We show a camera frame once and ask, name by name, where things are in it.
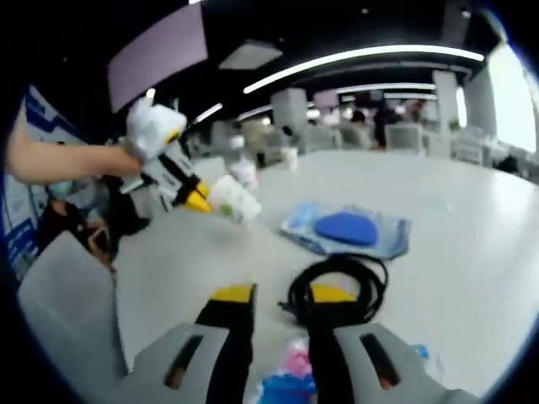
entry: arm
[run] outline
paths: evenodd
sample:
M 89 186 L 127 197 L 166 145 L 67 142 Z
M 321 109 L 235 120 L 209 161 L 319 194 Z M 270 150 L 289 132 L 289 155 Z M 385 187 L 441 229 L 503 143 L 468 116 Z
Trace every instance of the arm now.
M 141 163 L 122 146 L 67 146 L 31 141 L 26 108 L 19 111 L 8 143 L 8 169 L 25 183 L 53 183 L 95 175 L 141 172 Z
M 100 219 L 98 221 L 91 221 L 88 223 L 88 228 L 90 229 L 105 229 L 105 230 L 108 230 L 109 227 L 107 226 L 107 223 L 106 221 L 104 221 L 103 219 Z

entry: white table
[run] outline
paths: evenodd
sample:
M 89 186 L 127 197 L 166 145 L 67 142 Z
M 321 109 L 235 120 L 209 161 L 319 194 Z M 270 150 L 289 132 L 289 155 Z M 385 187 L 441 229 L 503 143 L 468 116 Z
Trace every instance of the white table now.
M 526 340 L 539 308 L 535 185 L 461 162 L 320 151 L 301 158 L 295 173 L 281 165 L 263 171 L 259 199 L 264 211 L 250 229 L 175 211 L 122 241 L 118 317 L 130 367 L 168 329 L 192 322 L 214 290 L 247 280 L 259 283 L 248 388 L 274 370 L 286 341 L 303 333 L 276 302 L 319 259 L 275 230 L 309 199 L 354 202 L 414 222 L 409 253 L 388 265 L 376 321 L 440 353 L 447 386 L 484 394 Z

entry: paper cup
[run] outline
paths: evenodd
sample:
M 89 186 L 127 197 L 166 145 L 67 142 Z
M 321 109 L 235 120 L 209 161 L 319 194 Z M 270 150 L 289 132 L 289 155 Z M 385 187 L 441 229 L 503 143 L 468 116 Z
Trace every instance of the paper cup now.
M 213 184 L 207 201 L 215 212 L 221 212 L 237 223 L 251 221 L 262 210 L 254 196 L 231 175 L 225 175 Z
M 297 149 L 295 147 L 283 147 L 282 149 L 280 149 L 280 154 L 286 168 L 288 168 L 289 170 L 297 169 L 298 158 Z

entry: black ceiling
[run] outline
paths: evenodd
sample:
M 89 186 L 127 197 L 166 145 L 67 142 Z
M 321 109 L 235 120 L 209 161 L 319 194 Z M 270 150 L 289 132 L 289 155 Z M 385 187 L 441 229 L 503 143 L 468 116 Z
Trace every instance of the black ceiling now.
M 37 42 L 32 81 L 79 130 L 96 141 L 110 136 L 122 113 L 110 113 L 106 66 L 123 46 L 184 1 L 48 2 L 36 15 Z M 205 0 L 202 3 L 209 59 L 156 86 L 156 101 L 179 98 L 188 118 L 223 103 L 217 116 L 234 117 L 266 105 L 270 95 L 286 86 L 309 93 L 325 88 L 370 82 L 431 82 L 431 69 L 358 66 L 395 62 L 394 56 L 374 56 L 321 66 L 275 82 L 251 94 L 242 90 L 282 68 L 316 57 L 372 45 L 447 45 L 442 38 L 445 2 L 362 2 L 332 0 Z M 219 64 L 244 40 L 270 43 L 284 55 L 251 72 L 218 70 Z M 461 46 L 489 53 L 497 36 L 484 18 L 474 14 Z M 457 64 L 472 70 L 481 64 L 451 56 L 417 55 L 399 61 Z

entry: human hand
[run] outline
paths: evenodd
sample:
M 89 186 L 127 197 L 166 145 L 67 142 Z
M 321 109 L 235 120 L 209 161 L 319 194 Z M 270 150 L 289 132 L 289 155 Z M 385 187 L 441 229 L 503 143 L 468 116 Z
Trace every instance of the human hand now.
M 90 248 L 90 252 L 94 257 L 98 259 L 106 268 L 110 268 L 110 254 L 103 251 L 101 248 L 98 247 L 95 240 L 93 239 L 94 235 L 90 236 L 88 238 L 88 246 Z
M 131 155 L 123 146 L 106 146 L 106 148 L 109 152 L 109 158 L 106 160 L 105 172 L 108 175 L 121 177 L 141 173 L 141 161 Z

